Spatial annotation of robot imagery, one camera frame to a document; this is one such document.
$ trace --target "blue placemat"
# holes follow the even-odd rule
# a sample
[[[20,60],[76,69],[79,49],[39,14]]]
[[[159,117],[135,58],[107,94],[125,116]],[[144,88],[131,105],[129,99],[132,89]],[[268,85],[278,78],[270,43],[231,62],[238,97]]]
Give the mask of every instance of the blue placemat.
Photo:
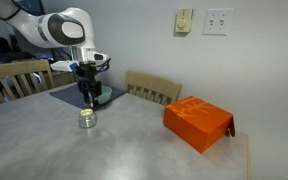
[[[107,101],[104,104],[100,104],[96,107],[92,107],[91,109],[93,109],[94,111],[100,109],[101,107],[105,106],[106,104],[112,102],[113,100],[115,100],[116,98],[120,97],[121,95],[123,95],[125,93],[125,91],[111,87],[112,88],[112,96],[110,98],[109,101]],[[73,106],[76,106],[78,108],[81,109],[85,109],[86,107],[84,106],[84,99],[83,99],[83,94],[80,93],[80,91],[78,90],[77,84],[74,86],[70,86],[68,88],[59,90],[59,91],[55,91],[55,92],[50,92],[50,95],[53,97],[56,97],[62,101],[65,101]]]

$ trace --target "tin can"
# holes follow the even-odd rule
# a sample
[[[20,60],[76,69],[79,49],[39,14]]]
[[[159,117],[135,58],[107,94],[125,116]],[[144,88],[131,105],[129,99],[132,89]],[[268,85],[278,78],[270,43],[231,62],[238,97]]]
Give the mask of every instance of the tin can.
[[[83,109],[78,116],[78,126],[81,128],[90,128],[97,123],[97,117],[92,109]]]

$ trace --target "table surface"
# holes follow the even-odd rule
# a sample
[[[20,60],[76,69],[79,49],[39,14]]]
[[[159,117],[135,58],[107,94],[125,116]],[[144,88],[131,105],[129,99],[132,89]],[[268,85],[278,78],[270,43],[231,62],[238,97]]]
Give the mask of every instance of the table surface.
[[[49,92],[0,104],[0,180],[248,178],[243,133],[200,154],[163,125],[162,105],[124,94],[89,129],[80,110]]]

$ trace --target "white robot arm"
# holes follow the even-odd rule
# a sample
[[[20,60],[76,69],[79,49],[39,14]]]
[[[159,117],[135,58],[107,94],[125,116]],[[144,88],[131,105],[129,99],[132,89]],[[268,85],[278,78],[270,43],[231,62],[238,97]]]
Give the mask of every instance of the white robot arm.
[[[101,82],[95,80],[95,75],[109,69],[110,57],[95,51],[92,21],[87,12],[68,8],[59,13],[34,16],[13,0],[0,0],[0,19],[36,46],[72,47],[73,61],[58,61],[51,67],[61,71],[76,70],[84,103],[87,106],[98,104]]]

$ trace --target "chair back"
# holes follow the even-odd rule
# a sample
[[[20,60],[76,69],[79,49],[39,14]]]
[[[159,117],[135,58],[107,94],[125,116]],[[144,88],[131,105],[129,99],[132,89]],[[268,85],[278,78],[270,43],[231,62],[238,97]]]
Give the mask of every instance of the chair back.
[[[48,87],[44,75],[48,75]],[[47,60],[30,60],[0,64],[0,103],[54,88]]]
[[[155,75],[128,71],[124,89],[130,94],[167,105],[178,100],[182,84]]]

